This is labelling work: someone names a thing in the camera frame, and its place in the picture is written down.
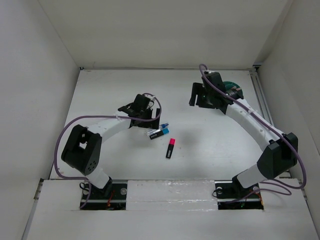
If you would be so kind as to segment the teal round divided organizer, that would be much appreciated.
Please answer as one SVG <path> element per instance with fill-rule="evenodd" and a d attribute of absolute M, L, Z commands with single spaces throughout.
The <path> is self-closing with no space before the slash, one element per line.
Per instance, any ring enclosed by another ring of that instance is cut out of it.
<path fill-rule="evenodd" d="M 226 95 L 228 95 L 229 97 L 235 100 L 244 98 L 243 90 L 238 84 L 231 81 L 224 81 L 223 84 L 226 90 L 225 91 Z"/>

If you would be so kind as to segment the orange pen with white grip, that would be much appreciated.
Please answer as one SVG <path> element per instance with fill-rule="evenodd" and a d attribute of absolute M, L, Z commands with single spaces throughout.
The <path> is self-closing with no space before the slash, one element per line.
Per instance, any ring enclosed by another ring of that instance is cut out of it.
<path fill-rule="evenodd" d="M 232 87 L 231 88 L 231 90 L 233 90 L 233 91 L 241 91 L 242 89 L 241 89 L 241 87 Z"/>

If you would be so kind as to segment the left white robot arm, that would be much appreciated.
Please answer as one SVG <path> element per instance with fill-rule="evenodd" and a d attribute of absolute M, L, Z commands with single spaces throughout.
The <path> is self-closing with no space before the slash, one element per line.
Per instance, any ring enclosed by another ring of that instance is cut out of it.
<path fill-rule="evenodd" d="M 78 119 L 101 118 L 90 125 L 75 125 L 61 153 L 61 160 L 82 174 L 94 187 L 95 194 L 107 198 L 112 191 L 112 178 L 99 166 L 103 143 L 132 127 L 157 129 L 162 107 L 150 93 L 137 94 L 134 101 L 117 109 L 110 116 L 85 115 Z"/>

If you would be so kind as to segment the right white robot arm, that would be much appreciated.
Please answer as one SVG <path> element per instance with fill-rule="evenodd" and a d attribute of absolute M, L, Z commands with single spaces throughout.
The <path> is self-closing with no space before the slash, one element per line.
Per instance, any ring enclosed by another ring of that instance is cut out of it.
<path fill-rule="evenodd" d="M 298 162 L 298 138 L 273 128 L 245 100 L 242 89 L 224 82 L 219 72 L 202 72 L 202 83 L 193 83 L 190 106 L 218 109 L 236 121 L 259 145 L 262 154 L 256 164 L 232 178 L 231 191 L 243 197 L 254 185 L 273 180 Z"/>

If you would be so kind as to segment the clear blue-capped glue bottle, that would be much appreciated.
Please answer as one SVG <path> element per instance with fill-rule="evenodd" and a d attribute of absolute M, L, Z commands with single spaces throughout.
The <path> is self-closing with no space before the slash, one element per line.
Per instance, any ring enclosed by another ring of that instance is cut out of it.
<path fill-rule="evenodd" d="M 157 129 L 149 129 L 149 130 L 146 131 L 145 134 L 146 134 L 147 136 L 153 135 L 153 134 L 155 134 L 155 133 L 157 133 L 157 132 L 159 132 L 159 131 L 167 128 L 168 126 L 169 126 L 169 123 L 160 124 Z"/>

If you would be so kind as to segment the blue black highlighter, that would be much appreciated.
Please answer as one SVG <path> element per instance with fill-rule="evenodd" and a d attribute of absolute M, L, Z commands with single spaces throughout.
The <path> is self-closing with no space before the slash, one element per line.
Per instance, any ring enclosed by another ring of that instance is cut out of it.
<path fill-rule="evenodd" d="M 159 137 L 161 137 L 161 136 L 164 136 L 164 135 L 168 134 L 169 132 L 170 132 L 170 131 L 169 131 L 168 128 L 164 128 L 164 129 L 159 130 L 159 131 L 156 132 L 156 133 L 151 134 L 151 135 L 149 136 L 149 138 L 150 138 L 151 140 L 154 140 L 154 139 L 156 139 L 156 138 L 159 138 Z"/>

